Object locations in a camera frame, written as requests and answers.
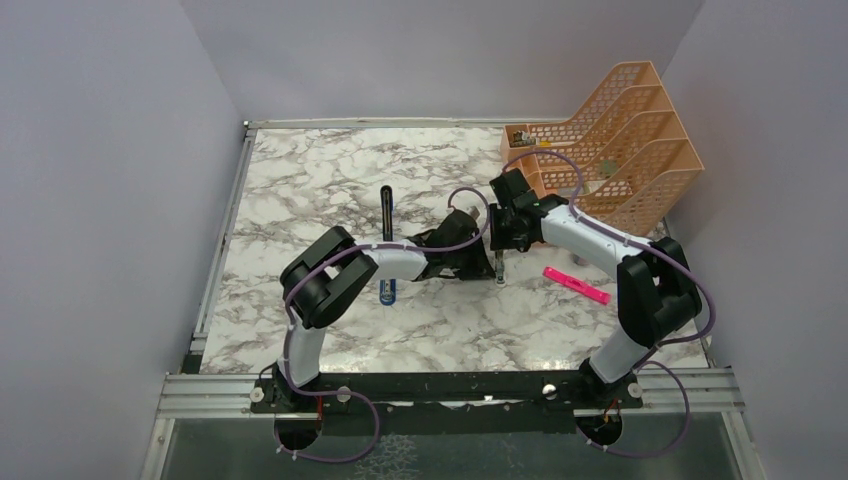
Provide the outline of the blue stapler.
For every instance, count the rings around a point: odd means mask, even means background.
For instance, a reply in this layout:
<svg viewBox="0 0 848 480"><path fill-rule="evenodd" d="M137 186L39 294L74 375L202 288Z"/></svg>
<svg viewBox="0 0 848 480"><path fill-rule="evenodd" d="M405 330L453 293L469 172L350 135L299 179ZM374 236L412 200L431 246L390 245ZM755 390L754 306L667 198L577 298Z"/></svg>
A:
<svg viewBox="0 0 848 480"><path fill-rule="evenodd" d="M384 241L392 241L393 236L393 191L389 185L380 188L380 204L382 219L382 237ZM396 301L396 281L381 280L379 283L379 300L383 306L392 306Z"/></svg>

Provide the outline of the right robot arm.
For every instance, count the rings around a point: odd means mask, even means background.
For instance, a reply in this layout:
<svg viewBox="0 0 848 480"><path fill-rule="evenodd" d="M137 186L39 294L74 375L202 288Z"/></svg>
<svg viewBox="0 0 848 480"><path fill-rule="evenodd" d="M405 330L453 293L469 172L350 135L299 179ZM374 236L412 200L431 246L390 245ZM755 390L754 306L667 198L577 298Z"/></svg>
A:
<svg viewBox="0 0 848 480"><path fill-rule="evenodd" d="M537 243L563 248L616 282L618 327L584 360L579 398L600 407L617 384L671 333L702 310L682 247L669 237L651 242L599 222L556 194L538 197L523 173L509 170L491 180L494 250L526 252Z"/></svg>

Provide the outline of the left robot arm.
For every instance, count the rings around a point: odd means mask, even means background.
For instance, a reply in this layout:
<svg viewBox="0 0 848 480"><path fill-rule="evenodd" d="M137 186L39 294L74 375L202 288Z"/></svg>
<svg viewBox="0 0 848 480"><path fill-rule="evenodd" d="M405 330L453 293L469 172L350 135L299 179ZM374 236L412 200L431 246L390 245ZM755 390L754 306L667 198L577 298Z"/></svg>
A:
<svg viewBox="0 0 848 480"><path fill-rule="evenodd" d="M282 376L277 398L294 411L310 405L325 329L371 283L494 277L477 219L461 210L450 212L436 228L396 241L358 244L345 228L329 229L280 275L290 321L277 360Z"/></svg>

